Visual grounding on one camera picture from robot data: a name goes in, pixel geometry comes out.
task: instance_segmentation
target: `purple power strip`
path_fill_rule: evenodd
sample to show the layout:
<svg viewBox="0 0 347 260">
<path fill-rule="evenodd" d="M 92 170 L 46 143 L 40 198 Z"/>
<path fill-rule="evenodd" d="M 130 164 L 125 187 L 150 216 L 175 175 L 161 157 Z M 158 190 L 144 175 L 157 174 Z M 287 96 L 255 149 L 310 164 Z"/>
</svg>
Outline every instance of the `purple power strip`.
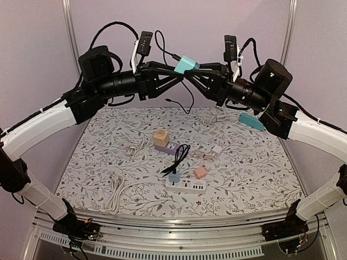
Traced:
<svg viewBox="0 0 347 260">
<path fill-rule="evenodd" d="M 160 152 L 175 155 L 176 150 L 179 148 L 179 145 L 174 144 L 173 142 L 169 142 L 166 147 L 154 145 L 154 148 Z"/>
</svg>

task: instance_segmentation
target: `vent grille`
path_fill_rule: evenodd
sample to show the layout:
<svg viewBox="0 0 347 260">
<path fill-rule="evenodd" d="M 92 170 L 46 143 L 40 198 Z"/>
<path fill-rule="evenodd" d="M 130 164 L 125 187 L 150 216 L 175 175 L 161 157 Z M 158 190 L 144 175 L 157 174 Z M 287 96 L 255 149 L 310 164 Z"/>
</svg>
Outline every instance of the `vent grille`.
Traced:
<svg viewBox="0 0 347 260">
<path fill-rule="evenodd" d="M 53 244 L 69 247 L 70 239 L 65 235 L 56 235 L 47 231 L 41 231 L 40 238 Z M 92 254 L 108 256 L 117 259 L 129 260 L 229 260 L 229 259 L 248 259 L 263 256 L 261 246 L 252 248 L 221 251 L 221 252 L 200 252 L 200 253 L 157 253 L 141 252 L 134 250 L 124 250 L 112 246 L 104 246 L 95 242 L 94 251 L 84 249 Z"/>
</svg>

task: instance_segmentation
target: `floral pattern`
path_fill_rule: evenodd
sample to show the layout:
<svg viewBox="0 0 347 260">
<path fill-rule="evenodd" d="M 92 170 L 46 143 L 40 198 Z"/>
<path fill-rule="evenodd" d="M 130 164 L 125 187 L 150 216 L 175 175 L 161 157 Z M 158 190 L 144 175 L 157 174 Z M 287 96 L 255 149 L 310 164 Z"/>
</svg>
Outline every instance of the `floral pattern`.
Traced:
<svg viewBox="0 0 347 260">
<path fill-rule="evenodd" d="M 125 184 L 148 183 L 125 190 L 119 213 L 168 218 L 282 209 L 300 198 L 302 190 L 278 138 L 241 124 L 240 112 L 232 110 L 224 122 L 202 124 L 201 115 L 219 112 L 217 108 L 193 108 L 189 115 L 178 108 L 100 110 L 87 126 L 56 194 L 74 207 L 107 213 L 104 204 L 111 194 L 111 177 L 121 174 Z M 194 178 L 193 170 L 203 166 L 208 172 L 206 194 L 166 191 L 167 177 L 161 170 L 172 164 L 173 155 L 154 146 L 125 155 L 132 139 L 152 138 L 159 129 L 169 131 L 170 141 L 191 145 L 178 170 L 181 177 Z M 214 145 L 223 148 L 214 160 L 194 153 L 209 153 Z"/>
</svg>

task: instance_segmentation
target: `robotic arm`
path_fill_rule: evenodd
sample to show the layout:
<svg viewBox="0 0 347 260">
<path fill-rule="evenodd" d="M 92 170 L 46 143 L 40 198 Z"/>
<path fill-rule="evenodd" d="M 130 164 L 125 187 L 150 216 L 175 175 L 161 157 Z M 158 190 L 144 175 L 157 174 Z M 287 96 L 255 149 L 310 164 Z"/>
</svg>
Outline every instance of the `robotic arm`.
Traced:
<svg viewBox="0 0 347 260">
<path fill-rule="evenodd" d="M 279 99 L 292 81 L 292 75 L 277 61 L 267 60 L 249 82 L 239 77 L 239 52 L 235 37 L 225 37 L 226 52 L 220 63 L 201 64 L 186 70 L 158 62 L 142 63 L 150 52 L 151 32 L 143 32 L 132 55 L 132 70 L 122 71 L 120 58 L 106 46 L 90 49 L 79 58 L 83 74 L 80 87 L 64 93 L 52 105 L 41 109 L 16 126 L 1 131 L 0 184 L 11 193 L 22 195 L 54 220 L 53 229 L 70 237 L 93 239 L 100 226 L 90 220 L 78 220 L 70 204 L 58 198 L 30 173 L 21 156 L 42 140 L 65 128 L 81 124 L 107 104 L 109 98 L 138 94 L 140 100 L 156 98 L 166 90 L 189 80 L 207 99 L 222 106 L 231 100 L 262 113 L 260 121 L 266 129 L 283 139 L 292 139 L 326 151 L 347 163 L 347 135 L 308 118 L 296 106 Z M 118 62 L 114 72 L 111 59 Z M 308 230 L 306 221 L 321 210 L 347 197 L 347 167 L 310 196 L 292 204 L 284 221 L 263 226 L 267 241 L 293 236 Z"/>
</svg>

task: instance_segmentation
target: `white cube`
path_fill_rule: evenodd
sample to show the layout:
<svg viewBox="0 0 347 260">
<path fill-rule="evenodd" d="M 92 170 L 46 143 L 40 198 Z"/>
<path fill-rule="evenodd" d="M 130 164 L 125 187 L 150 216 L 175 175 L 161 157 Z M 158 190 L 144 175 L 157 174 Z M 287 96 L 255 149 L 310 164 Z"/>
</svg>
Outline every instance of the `white cube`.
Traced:
<svg viewBox="0 0 347 260">
<path fill-rule="evenodd" d="M 214 154 L 214 156 L 219 156 L 221 155 L 221 153 L 223 152 L 223 148 L 218 146 L 218 145 L 215 145 L 214 147 L 212 147 L 211 149 L 211 152 L 212 154 Z"/>
</svg>

